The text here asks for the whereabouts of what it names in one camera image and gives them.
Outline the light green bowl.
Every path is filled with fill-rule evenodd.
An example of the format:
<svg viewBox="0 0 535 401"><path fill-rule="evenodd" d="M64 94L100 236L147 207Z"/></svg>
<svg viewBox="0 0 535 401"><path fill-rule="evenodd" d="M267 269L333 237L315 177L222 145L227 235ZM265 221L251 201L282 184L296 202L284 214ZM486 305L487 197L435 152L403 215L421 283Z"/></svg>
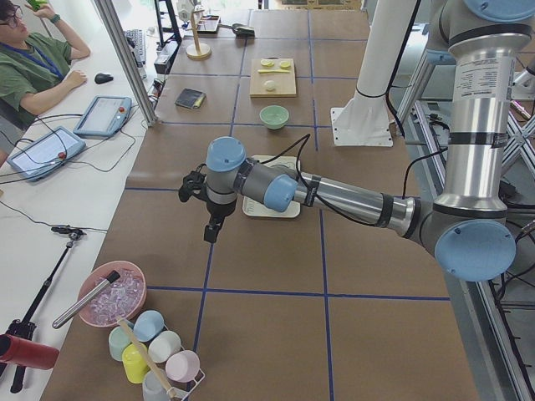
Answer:
<svg viewBox="0 0 535 401"><path fill-rule="evenodd" d="M262 124L268 129L281 129L289 120L289 112L280 105L269 105L259 112Z"/></svg>

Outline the white bear tray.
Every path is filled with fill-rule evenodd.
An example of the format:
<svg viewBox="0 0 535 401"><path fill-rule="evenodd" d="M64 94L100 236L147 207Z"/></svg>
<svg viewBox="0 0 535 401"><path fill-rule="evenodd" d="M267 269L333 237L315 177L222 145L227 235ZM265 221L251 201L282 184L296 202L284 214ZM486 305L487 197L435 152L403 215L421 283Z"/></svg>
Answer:
<svg viewBox="0 0 535 401"><path fill-rule="evenodd" d="M295 171L297 158L295 156L280 156L275 160L266 163L269 167L285 167ZM301 205L296 201L291 201L284 212L274 211L267 208L262 203L248 197L242 198L242 211L246 216L258 218L295 218L301 211Z"/></svg>

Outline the steel cylinder tool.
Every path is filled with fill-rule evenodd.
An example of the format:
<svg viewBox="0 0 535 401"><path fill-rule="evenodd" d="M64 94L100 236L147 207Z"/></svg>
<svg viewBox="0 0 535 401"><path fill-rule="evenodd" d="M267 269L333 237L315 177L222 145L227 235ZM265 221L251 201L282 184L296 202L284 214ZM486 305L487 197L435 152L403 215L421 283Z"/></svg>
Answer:
<svg viewBox="0 0 535 401"><path fill-rule="evenodd" d="M78 314L88 303L96 298L105 288L109 287L113 282L120 278L120 274L116 270L112 270L111 273L102 279L91 291L81 297L75 304L69 307L59 317L52 322L52 328L60 329L66 322L71 320L76 314Z"/></svg>

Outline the yellow sponge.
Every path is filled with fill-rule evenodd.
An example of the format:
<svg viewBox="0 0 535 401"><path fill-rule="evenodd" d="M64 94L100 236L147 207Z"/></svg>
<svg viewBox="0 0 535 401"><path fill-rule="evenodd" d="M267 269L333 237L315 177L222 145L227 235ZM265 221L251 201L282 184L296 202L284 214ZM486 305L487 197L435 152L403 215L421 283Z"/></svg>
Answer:
<svg viewBox="0 0 535 401"><path fill-rule="evenodd" d="M204 100L206 99L206 95L205 94L201 94L197 97L194 105L193 105L193 108L194 109L198 109L201 107L202 103L204 102Z"/></svg>

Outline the pink cup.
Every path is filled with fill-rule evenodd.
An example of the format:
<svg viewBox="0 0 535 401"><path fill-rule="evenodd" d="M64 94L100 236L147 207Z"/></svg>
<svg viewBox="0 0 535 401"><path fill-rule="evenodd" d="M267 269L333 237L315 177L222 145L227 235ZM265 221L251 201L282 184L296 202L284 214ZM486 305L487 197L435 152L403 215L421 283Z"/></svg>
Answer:
<svg viewBox="0 0 535 401"><path fill-rule="evenodd" d="M200 371L200 359L191 350L183 350L172 355L166 361L166 375L170 380L187 383Z"/></svg>

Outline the far teach pendant tablet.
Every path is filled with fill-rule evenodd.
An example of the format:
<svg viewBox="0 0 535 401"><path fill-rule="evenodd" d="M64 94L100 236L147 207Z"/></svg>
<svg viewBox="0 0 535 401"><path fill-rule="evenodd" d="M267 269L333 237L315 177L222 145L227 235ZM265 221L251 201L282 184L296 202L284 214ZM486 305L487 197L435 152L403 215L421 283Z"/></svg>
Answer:
<svg viewBox="0 0 535 401"><path fill-rule="evenodd" d="M95 96L75 125L74 133L85 138L109 138L125 124L131 107L130 97Z"/></svg>

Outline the yellow cup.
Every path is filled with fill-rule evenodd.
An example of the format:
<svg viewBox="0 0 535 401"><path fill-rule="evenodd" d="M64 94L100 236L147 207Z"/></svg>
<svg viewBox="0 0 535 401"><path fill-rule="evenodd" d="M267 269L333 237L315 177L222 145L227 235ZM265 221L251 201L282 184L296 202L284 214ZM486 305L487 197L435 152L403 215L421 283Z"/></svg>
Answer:
<svg viewBox="0 0 535 401"><path fill-rule="evenodd" d="M124 349L121 360L128 381L134 384L143 383L150 368L133 343Z"/></svg>

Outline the wooden stick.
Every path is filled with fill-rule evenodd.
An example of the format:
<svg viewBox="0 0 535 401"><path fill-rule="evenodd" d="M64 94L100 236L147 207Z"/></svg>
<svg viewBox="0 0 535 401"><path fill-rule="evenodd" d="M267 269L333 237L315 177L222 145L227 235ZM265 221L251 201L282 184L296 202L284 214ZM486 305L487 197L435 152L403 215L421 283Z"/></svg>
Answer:
<svg viewBox="0 0 535 401"><path fill-rule="evenodd" d="M158 366L155 364L155 362L152 360L150 355L148 354L147 350L145 349L144 345L137 339L137 337L134 335L132 329L129 327L128 323L124 318L121 318L117 321L117 323L121 326L122 330L125 332L125 334L129 337L132 344L136 347L137 351L139 352L140 356L144 359L147 366L150 368L151 372L156 376L158 381L160 382L163 389L166 391L166 394L169 399L178 399L179 393L178 389L173 387L170 382L167 380L166 376L161 372L161 370L158 368Z"/></svg>

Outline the grey cup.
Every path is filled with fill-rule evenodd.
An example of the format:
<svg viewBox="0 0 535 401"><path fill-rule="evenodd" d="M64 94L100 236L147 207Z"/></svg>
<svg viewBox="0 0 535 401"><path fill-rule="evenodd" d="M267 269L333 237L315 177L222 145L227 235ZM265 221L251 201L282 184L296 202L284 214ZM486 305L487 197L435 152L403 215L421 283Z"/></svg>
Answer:
<svg viewBox="0 0 535 401"><path fill-rule="evenodd" d="M149 371L142 382L144 401L169 401L166 390L152 371Z"/></svg>

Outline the black computer mouse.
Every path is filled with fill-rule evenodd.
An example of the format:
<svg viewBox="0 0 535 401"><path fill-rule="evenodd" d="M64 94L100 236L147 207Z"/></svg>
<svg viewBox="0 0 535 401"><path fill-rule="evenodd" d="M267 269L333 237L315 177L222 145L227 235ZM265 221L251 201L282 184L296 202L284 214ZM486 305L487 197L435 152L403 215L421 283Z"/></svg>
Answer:
<svg viewBox="0 0 535 401"><path fill-rule="evenodd" d="M114 77L111 74L98 73L94 76L94 82L96 84L106 84L114 80Z"/></svg>

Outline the near teach pendant tablet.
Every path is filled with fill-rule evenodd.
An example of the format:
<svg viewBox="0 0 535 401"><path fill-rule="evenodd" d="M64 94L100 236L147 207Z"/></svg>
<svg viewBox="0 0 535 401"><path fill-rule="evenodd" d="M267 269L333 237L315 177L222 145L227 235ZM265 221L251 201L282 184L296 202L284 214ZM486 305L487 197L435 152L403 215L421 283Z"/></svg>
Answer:
<svg viewBox="0 0 535 401"><path fill-rule="evenodd" d="M86 143L63 126L8 157L8 164L25 180L36 181L51 174L78 155Z"/></svg>

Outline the black keyboard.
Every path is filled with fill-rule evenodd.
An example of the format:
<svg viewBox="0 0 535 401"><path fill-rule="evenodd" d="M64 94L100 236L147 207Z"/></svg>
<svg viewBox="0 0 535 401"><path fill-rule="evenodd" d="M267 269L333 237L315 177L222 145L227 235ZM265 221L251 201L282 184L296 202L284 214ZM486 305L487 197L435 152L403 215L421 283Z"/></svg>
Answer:
<svg viewBox="0 0 535 401"><path fill-rule="evenodd" d="M145 33L142 29L129 29L124 31L127 43L135 53L135 60L141 65L146 63Z"/></svg>

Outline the black tripod stick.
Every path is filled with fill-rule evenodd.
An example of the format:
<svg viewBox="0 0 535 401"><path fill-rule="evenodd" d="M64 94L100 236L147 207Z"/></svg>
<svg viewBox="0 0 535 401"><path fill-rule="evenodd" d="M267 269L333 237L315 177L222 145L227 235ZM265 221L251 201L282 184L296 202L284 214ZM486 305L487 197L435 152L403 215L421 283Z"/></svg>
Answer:
<svg viewBox="0 0 535 401"><path fill-rule="evenodd" d="M55 267L51 271L49 277L45 279L45 281L43 282L41 289L39 290L37 296L34 298L30 308L25 313L23 319L22 320L14 319L10 323L8 330L5 332L5 334L10 334L14 337L32 340L33 332L35 328L37 327L37 325L31 322L31 318L33 317L34 313L38 309L38 306L40 302L43 300L46 292L51 287L52 281L54 279L54 275L59 269L68 251L73 247L75 241L80 240L82 236L86 235L86 233L83 231L82 228L72 227L72 226L53 226L51 228L51 231L58 233L58 234L68 235L69 241L67 242L61 257L59 258ZM26 367L22 367L22 366L16 367L15 375L13 378L13 383L10 388L11 393L18 393L23 389L23 380L24 380L25 371L26 371Z"/></svg>

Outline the seated person green shirt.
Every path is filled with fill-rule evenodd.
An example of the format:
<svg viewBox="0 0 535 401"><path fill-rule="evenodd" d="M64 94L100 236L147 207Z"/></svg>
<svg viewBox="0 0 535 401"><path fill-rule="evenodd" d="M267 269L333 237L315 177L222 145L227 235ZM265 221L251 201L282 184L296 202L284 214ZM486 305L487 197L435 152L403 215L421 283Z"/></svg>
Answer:
<svg viewBox="0 0 535 401"><path fill-rule="evenodd" d="M25 129L87 82L86 74L70 65L90 56L89 46L49 4L33 15L48 19L64 40L29 32L22 9L1 2L1 100Z"/></svg>

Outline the aluminium frame post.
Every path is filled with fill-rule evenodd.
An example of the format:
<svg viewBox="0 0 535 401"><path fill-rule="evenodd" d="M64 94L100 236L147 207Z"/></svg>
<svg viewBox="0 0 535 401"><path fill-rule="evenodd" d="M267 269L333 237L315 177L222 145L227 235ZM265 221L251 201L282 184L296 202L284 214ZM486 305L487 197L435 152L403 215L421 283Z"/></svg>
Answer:
<svg viewBox="0 0 535 401"><path fill-rule="evenodd" d="M156 123L157 117L150 101L150 97L145 91L145 85L138 72L130 46L126 41L115 6L108 0L95 0L94 5L110 36L115 52L125 72L137 104L143 114L144 120L147 126L151 127Z"/></svg>

